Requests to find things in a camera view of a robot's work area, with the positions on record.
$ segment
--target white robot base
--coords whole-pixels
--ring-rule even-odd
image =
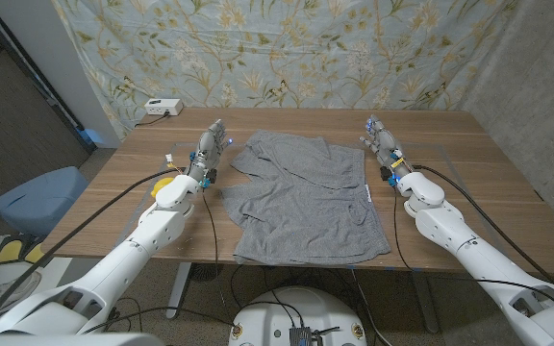
[[[366,346],[365,331],[361,319],[344,302],[319,289],[304,286],[287,286],[274,290],[279,301],[290,305],[302,315],[304,327],[309,327],[314,341],[298,340],[299,335],[290,335],[292,322],[296,329],[292,332],[304,333],[298,313],[277,303],[273,293],[268,291],[243,308],[230,332],[229,346],[290,346],[295,345],[335,345]]]

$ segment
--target white wall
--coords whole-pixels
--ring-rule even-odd
[[[120,141],[93,94],[72,41],[48,0],[0,0],[0,16],[98,147]]]

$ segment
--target gray wall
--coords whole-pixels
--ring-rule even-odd
[[[554,210],[554,1],[519,1],[460,108]]]

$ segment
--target patterned fabric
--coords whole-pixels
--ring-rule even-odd
[[[120,138],[186,107],[453,109],[517,0],[52,0]]]

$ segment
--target table leg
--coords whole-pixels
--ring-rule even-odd
[[[172,285],[172,292],[170,292],[170,300],[168,301],[169,307],[180,307],[183,304],[183,295],[188,287],[190,269],[190,262],[179,263],[179,269],[177,269],[177,275]],[[174,318],[178,315],[179,310],[175,309],[170,309],[165,312],[166,318]]]
[[[427,277],[423,273],[412,272],[412,279],[414,280],[415,295],[422,311],[422,318],[424,318],[424,328],[427,332],[436,334],[440,331],[440,325],[433,306]]]

